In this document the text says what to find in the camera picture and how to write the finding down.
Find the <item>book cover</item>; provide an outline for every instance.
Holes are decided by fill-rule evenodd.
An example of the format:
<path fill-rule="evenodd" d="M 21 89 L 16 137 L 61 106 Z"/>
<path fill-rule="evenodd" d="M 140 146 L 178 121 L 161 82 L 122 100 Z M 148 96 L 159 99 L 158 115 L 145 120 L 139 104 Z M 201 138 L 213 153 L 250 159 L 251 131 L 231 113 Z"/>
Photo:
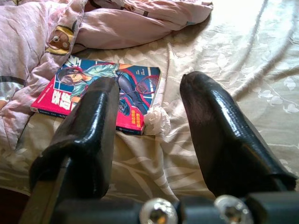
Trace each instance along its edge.
<path fill-rule="evenodd" d="M 93 61 L 70 56 L 36 101 L 33 112 L 65 118 L 88 86 L 100 77 L 114 78 L 120 88 L 116 129 L 142 134 L 160 79 L 158 67 Z"/>

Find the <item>blanket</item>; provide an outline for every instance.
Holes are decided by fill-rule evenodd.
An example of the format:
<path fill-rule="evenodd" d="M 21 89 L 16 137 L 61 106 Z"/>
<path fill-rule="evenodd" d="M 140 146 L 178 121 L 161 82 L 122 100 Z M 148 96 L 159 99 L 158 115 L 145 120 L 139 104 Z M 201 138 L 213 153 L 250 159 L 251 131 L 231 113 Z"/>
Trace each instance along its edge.
<path fill-rule="evenodd" d="M 15 150 L 30 105 L 71 53 L 149 43 L 212 9 L 208 0 L 0 0 L 0 148 Z"/>

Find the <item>screw head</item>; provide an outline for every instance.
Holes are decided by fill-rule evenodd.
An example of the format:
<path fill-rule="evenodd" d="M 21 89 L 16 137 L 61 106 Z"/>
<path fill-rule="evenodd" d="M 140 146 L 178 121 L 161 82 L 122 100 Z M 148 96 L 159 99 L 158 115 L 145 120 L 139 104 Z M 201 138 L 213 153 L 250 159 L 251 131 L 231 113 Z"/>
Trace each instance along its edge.
<path fill-rule="evenodd" d="M 231 195 L 221 195 L 214 201 L 221 218 L 228 224 L 253 224 L 253 218 L 247 205 Z"/>
<path fill-rule="evenodd" d="M 177 224 L 178 215 L 173 205 L 162 198 L 147 201 L 139 213 L 141 224 Z"/>

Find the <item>bed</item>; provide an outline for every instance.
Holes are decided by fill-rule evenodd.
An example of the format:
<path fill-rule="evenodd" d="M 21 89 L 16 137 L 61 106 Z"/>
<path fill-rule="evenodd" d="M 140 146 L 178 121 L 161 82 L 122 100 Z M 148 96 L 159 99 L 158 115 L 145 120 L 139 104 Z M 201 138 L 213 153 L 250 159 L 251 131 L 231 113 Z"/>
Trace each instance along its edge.
<path fill-rule="evenodd" d="M 179 94 L 184 74 L 199 70 L 237 101 L 279 161 L 299 176 L 299 3 L 296 0 L 214 0 L 202 23 L 125 49 L 85 49 L 76 56 L 157 66 L 162 84 L 156 116 L 171 129 L 155 135 L 116 133 L 107 198 L 213 197 L 200 172 Z M 0 146 L 0 187 L 29 194 L 28 169 L 62 119 L 33 114 L 15 150 Z M 148 126 L 146 133 L 153 133 Z"/>

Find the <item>comic book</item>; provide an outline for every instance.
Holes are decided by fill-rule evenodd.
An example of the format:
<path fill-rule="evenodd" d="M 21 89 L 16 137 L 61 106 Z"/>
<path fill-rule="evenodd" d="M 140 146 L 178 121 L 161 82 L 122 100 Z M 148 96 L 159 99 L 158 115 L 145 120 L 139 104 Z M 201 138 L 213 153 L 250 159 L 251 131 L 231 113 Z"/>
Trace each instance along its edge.
<path fill-rule="evenodd" d="M 116 129 L 125 133 L 142 134 L 143 117 L 151 105 L 160 80 L 158 67 L 70 56 L 30 109 L 33 112 L 65 118 L 88 86 L 99 77 L 114 78 L 120 88 Z"/>

